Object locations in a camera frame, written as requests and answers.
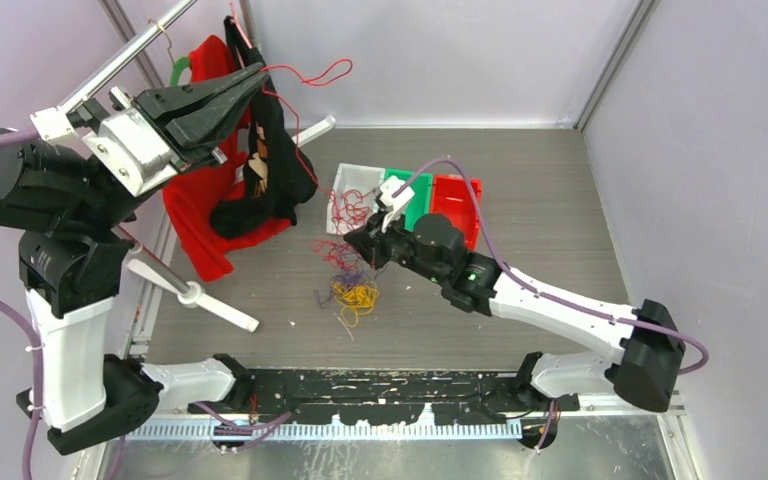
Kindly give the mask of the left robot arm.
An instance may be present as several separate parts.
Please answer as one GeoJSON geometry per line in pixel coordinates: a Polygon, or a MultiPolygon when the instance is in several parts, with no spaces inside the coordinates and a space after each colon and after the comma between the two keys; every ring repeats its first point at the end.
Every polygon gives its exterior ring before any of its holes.
{"type": "Polygon", "coordinates": [[[72,454],[126,435],[165,409],[249,406],[247,370],[226,354],[156,365],[105,350],[104,334],[135,241],[117,227],[173,177],[223,159],[221,144],[268,80],[262,63],[194,84],[114,88],[0,129],[0,226],[21,232],[19,278],[41,356],[17,402],[72,454]]]}

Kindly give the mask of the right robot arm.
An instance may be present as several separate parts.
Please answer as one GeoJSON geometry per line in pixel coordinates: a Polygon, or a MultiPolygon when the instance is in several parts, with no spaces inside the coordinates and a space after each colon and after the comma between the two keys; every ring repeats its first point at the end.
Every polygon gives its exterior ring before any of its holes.
{"type": "Polygon", "coordinates": [[[540,282],[470,249],[442,214],[407,229],[403,220],[386,225],[376,213],[343,239],[375,269],[394,263],[437,284],[459,310],[523,322],[583,346],[577,354],[526,355],[514,386],[525,409],[596,393],[615,393],[655,413],[670,406],[686,345],[662,303],[614,304],[540,282]]]}

